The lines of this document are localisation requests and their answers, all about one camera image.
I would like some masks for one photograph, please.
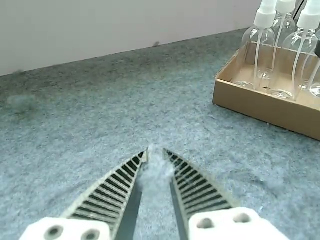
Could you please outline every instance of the brown box edge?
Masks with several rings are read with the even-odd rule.
[[[320,141],[320,111],[219,79],[237,53],[216,75],[213,104]]]

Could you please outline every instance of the metal gripper blade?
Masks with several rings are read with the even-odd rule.
[[[238,205],[210,179],[181,156],[166,150],[175,172],[170,184],[181,240],[188,239],[189,219],[197,213],[235,208]]]
[[[102,221],[109,225],[112,239],[132,240],[142,196],[136,181],[146,160],[141,152],[108,172],[61,217]]]

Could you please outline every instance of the clear plastic bottle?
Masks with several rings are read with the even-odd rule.
[[[308,56],[314,51],[318,38],[316,29],[320,23],[320,1],[308,0],[298,20],[298,29],[282,44],[277,56],[274,75],[268,93],[289,100],[296,100],[304,84],[303,72]]]
[[[296,23],[292,18],[295,10],[296,0],[278,0],[276,3],[276,15],[272,25],[275,34],[275,44],[273,50],[272,70],[275,68],[277,47],[282,47],[285,39],[296,31]]]
[[[308,81],[307,89],[312,95],[320,98],[320,41],[318,41],[314,53],[318,60]]]
[[[292,12],[280,13],[277,12],[273,22],[272,30],[276,39],[278,39],[277,47],[281,47],[285,39],[293,34],[297,29],[296,22],[292,18]]]
[[[273,51],[276,42],[275,33],[271,29],[276,16],[276,3],[277,0],[262,0],[255,16],[254,26],[244,33],[237,57],[239,76],[242,77],[236,77],[232,81],[234,84],[258,90],[262,78],[269,78],[268,62],[272,59],[268,61],[266,56],[270,56],[267,52]],[[254,65],[253,70],[248,70],[252,65]]]

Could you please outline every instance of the gripper finger pad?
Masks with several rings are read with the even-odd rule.
[[[101,221],[46,217],[27,227],[20,240],[111,240]]]
[[[254,210],[236,207],[202,212],[189,220],[190,240],[289,240]]]

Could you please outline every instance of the cardboard tray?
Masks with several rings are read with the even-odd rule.
[[[301,91],[296,101],[284,100],[263,88],[256,91],[231,83],[237,76],[237,56],[238,52],[216,75],[213,104],[320,141],[320,107],[315,98]]]

